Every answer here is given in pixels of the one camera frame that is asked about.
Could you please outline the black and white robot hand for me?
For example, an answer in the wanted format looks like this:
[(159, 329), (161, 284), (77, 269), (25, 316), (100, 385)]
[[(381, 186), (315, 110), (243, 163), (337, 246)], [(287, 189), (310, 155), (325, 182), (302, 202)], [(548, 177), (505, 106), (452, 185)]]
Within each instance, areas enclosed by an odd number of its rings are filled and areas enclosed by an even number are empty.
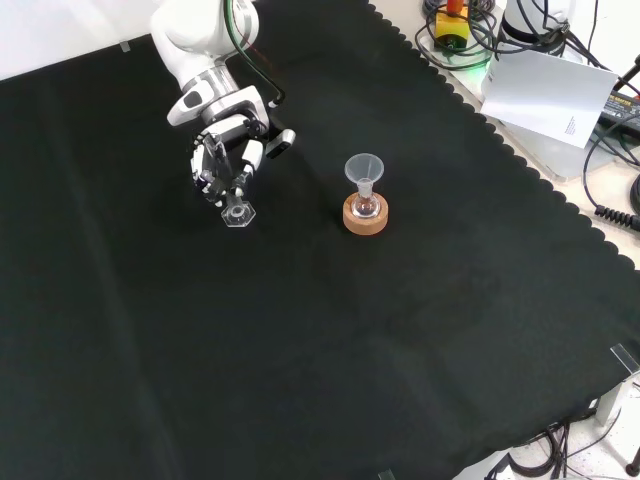
[(231, 210), (247, 206), (244, 196), (264, 158), (268, 135), (268, 123), (232, 114), (196, 137), (192, 179), (208, 202)]

